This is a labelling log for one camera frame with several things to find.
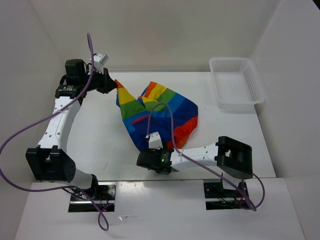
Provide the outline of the rainbow striped shorts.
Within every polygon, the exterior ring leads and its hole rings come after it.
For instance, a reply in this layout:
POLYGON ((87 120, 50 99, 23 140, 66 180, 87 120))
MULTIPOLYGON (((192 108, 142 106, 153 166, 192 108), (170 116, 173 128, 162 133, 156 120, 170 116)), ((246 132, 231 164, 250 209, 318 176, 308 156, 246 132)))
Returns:
POLYGON ((141 96, 134 98, 118 81, 116 105, 122 121, 139 151, 148 148, 147 133, 159 132, 164 148, 184 147, 198 125, 198 106, 181 94, 151 81, 141 96))

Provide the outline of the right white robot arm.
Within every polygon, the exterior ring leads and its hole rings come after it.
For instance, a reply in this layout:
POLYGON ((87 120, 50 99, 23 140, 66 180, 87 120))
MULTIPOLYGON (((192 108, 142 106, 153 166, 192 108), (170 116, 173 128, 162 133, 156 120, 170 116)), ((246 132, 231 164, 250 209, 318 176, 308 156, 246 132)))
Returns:
POLYGON ((220 136, 216 143, 189 149, 164 148, 158 132, 146 137, 148 148, 139 153, 136 165, 159 175, 181 172, 197 165, 193 159, 206 167, 218 167, 226 178, 219 184, 219 191, 230 197, 237 191, 233 180, 253 178, 252 147, 227 136, 220 136))

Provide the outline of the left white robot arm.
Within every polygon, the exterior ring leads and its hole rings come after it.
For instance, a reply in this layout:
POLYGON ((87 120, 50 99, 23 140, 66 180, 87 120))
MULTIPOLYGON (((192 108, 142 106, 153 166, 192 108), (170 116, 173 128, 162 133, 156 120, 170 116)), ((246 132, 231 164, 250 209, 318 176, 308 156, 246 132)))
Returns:
POLYGON ((55 90, 54 117, 50 119, 36 147, 28 148, 25 154, 37 181, 77 187, 89 200, 96 199, 100 194, 97 177, 77 169, 75 161, 67 154, 67 143, 87 92, 107 94, 117 88, 108 69, 104 67, 107 61, 106 54, 96 53, 93 63, 86 64, 82 59, 65 62, 66 74, 55 90))

